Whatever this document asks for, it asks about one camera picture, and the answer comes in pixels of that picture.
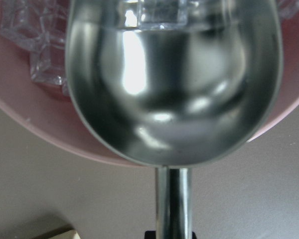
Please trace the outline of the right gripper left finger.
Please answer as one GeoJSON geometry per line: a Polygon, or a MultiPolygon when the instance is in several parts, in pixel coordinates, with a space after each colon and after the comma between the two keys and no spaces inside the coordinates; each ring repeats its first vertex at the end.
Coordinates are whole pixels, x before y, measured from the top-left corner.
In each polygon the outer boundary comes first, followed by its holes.
{"type": "Polygon", "coordinates": [[[145,231],[144,239],[156,239],[156,231],[145,231]]]}

